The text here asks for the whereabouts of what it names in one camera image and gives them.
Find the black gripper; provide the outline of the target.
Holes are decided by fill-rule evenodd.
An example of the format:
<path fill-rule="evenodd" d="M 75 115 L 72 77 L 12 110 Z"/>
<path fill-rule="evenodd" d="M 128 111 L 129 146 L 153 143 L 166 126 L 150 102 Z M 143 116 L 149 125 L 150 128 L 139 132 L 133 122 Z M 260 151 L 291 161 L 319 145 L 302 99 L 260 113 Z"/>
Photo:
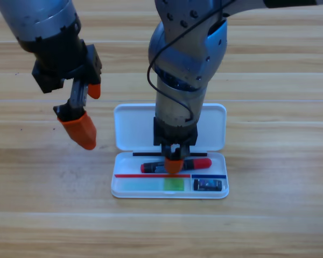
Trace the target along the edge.
<path fill-rule="evenodd" d="M 153 145 L 161 146 L 165 157 L 164 167 L 167 173 L 177 174 L 184 165 L 184 159 L 190 156 L 190 147 L 198 138 L 197 124 L 190 126 L 170 126 L 159 118 L 153 118 Z"/>
<path fill-rule="evenodd" d="M 37 58 L 32 75 L 43 93 L 61 89 L 64 80 L 72 80 L 67 103 L 53 107 L 69 137 L 86 150 L 96 147 L 96 128 L 84 109 L 87 96 L 101 96 L 102 63 L 94 45 L 79 40 L 65 50 L 52 50 Z"/>

